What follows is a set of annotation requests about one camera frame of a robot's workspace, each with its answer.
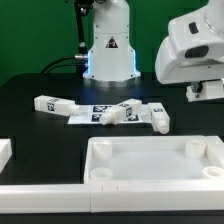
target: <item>white cylindrical object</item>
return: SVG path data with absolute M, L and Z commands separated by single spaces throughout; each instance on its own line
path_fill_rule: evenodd
M 205 156 L 206 142 L 202 139 L 189 139 L 186 141 L 186 155 L 192 159 L 201 159 Z
M 111 141 L 98 141 L 93 143 L 93 157 L 98 160 L 109 160 L 113 156 Z
M 149 103 L 149 113 L 155 132 L 167 134 L 170 130 L 170 118 L 161 103 Z
M 208 166 L 203 169 L 203 179 L 224 179 L 224 169 L 216 166 Z
M 79 105 L 73 100 L 65 100 L 50 96 L 39 96 L 34 98 L 35 110 L 58 114 L 62 116 L 70 116 L 79 113 Z
M 90 177 L 92 180 L 96 181 L 107 181 L 107 180 L 113 180 L 114 174 L 112 170 L 100 167 L 92 170 L 90 173 Z
M 100 122 L 106 124 L 118 124 L 141 112 L 142 101 L 130 99 L 123 103 L 108 108 L 100 117 Z
M 224 32 L 224 1 L 209 0 L 206 17 L 213 29 L 217 32 Z

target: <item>small white cylinder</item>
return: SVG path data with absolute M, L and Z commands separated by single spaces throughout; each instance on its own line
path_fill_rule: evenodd
M 113 156 L 112 142 L 98 141 L 93 143 L 93 157 L 98 160 L 109 160 Z
M 203 169 L 203 179 L 224 179 L 224 169 L 216 166 L 208 166 Z
M 100 122 L 103 125 L 106 124 L 111 124 L 113 121 L 113 115 L 110 113 L 104 113 L 101 117 L 100 117 Z
M 113 180 L 113 177 L 113 171 L 104 167 L 96 168 L 90 173 L 90 178 L 96 181 Z
M 206 142 L 202 139 L 189 139 L 186 141 L 186 155 L 192 159 L 201 159 L 205 156 Z

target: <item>3d printed part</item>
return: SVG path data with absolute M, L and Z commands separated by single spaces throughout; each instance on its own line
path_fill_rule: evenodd
M 167 134 L 170 130 L 170 117 L 161 103 L 149 103 L 149 114 L 155 132 Z
M 79 106 L 73 100 L 65 100 L 50 96 L 34 98 L 35 110 L 62 116 L 79 114 Z
M 141 112 L 142 101 L 130 99 L 108 108 L 100 117 L 100 122 L 106 124 L 118 124 Z

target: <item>black cable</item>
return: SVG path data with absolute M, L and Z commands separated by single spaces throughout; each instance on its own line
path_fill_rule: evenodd
M 40 73 L 46 73 L 46 71 L 51 68 L 52 66 L 60 63 L 60 62 L 63 62 L 63 61 L 67 61 L 67 60 L 72 60 L 74 59 L 74 56 L 68 56 L 68 57 L 64 57 L 64 58 L 59 58 L 53 62 L 51 62 L 50 64 L 48 64 L 44 69 L 41 70 Z
M 65 64 L 65 65 L 55 65 L 55 66 L 51 67 L 46 73 L 49 74 L 51 71 L 53 71 L 56 68 L 61 68 L 61 67 L 76 67 L 76 66 L 83 66 L 83 64 L 72 63 L 72 64 Z
M 85 43 L 83 24 L 82 24 L 82 16 L 80 14 L 78 3 L 76 1 L 74 1 L 74 7 L 75 7 L 76 23 L 77 23 L 77 28 L 78 28 L 79 43 Z

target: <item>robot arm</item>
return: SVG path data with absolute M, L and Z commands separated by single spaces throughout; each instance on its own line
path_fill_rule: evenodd
M 224 78 L 224 1 L 210 0 L 206 7 L 172 20 L 168 29 L 156 59 L 158 80 L 192 82 L 189 101 L 224 97 L 223 83 L 217 81 Z

